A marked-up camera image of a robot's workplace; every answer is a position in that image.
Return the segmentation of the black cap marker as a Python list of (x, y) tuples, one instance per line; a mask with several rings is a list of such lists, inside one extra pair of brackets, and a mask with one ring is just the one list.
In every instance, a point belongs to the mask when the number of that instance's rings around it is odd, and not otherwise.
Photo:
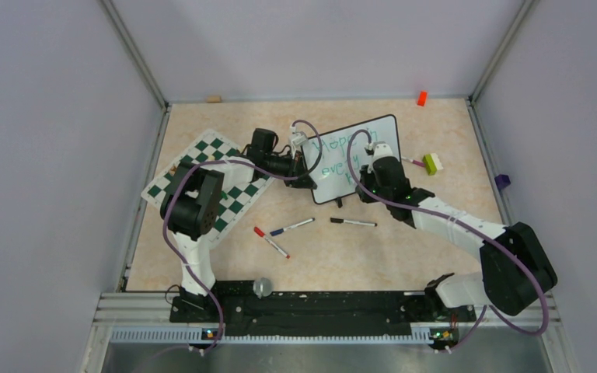
[(368, 227), (377, 227), (378, 223), (370, 222), (370, 221), (356, 221), (351, 219), (345, 218), (330, 218), (330, 222), (334, 224), (349, 224), (349, 225), (361, 225), (361, 226), (368, 226)]

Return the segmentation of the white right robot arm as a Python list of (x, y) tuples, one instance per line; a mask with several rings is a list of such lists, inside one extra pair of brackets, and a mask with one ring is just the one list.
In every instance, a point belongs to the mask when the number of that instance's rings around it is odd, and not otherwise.
[(426, 313), (447, 319), (464, 305), (489, 305), (515, 316), (557, 284), (534, 230), (525, 223), (503, 225), (454, 208), (431, 191), (410, 185), (394, 157), (385, 157), (358, 172), (357, 193), (365, 203), (383, 203), (391, 216), (416, 230), (442, 237), (480, 264), (471, 274), (445, 274), (425, 288)]

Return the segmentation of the white whiteboard black frame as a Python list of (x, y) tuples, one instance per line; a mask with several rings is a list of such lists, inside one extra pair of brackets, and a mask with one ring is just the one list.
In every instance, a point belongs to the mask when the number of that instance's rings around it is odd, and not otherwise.
[(319, 165), (310, 173), (316, 184), (316, 189), (312, 190), (312, 198), (316, 204), (325, 204), (355, 192), (356, 184), (346, 160), (348, 145), (352, 145), (351, 162), (356, 173), (360, 173), (363, 165), (372, 162), (372, 157), (365, 152), (365, 146), (370, 140), (364, 134), (354, 136), (355, 131), (361, 129), (371, 135), (373, 142), (385, 142), (395, 158), (400, 158), (397, 120), (392, 114), (341, 127), (321, 134), (320, 138), (310, 138), (302, 146), (302, 152), (308, 167), (319, 160)]

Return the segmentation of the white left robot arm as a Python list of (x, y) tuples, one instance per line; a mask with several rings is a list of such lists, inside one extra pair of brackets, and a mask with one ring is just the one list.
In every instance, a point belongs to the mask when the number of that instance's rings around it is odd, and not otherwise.
[(277, 151), (278, 135), (257, 128), (241, 151), (231, 155), (220, 152), (203, 161), (182, 160), (176, 167), (159, 209), (162, 235), (182, 267), (178, 298), (188, 304), (196, 319), (208, 321), (218, 311), (210, 259), (214, 243), (208, 234), (219, 223), (223, 193), (232, 188), (243, 192), (265, 176), (281, 180), (288, 187), (315, 189), (309, 173), (318, 163), (306, 165), (300, 149), (307, 140), (304, 132), (293, 127), (285, 149)]

